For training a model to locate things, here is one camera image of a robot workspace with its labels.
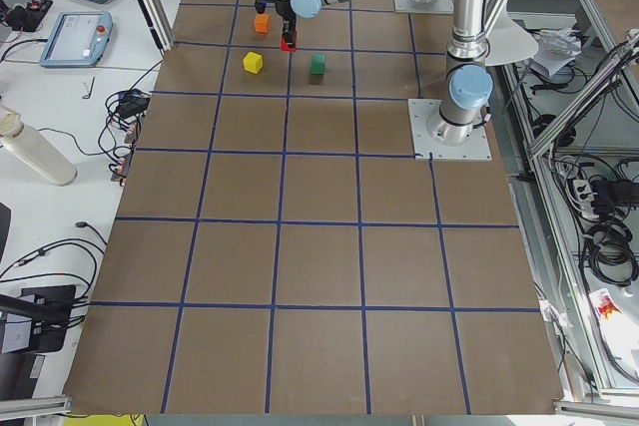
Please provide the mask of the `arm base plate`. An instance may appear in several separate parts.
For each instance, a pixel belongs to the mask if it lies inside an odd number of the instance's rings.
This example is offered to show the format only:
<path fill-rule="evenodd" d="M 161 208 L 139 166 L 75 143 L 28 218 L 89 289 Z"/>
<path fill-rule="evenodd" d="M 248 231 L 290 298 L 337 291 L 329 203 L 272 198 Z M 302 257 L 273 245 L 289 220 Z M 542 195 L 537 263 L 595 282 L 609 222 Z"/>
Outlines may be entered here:
<path fill-rule="evenodd" d="M 452 15 L 452 0 L 393 0 L 394 10 L 399 13 Z"/>
<path fill-rule="evenodd" d="M 409 99 L 413 156 L 416 160 L 489 162 L 492 154 L 479 115 L 466 126 L 453 126 L 440 117 L 438 99 Z"/>

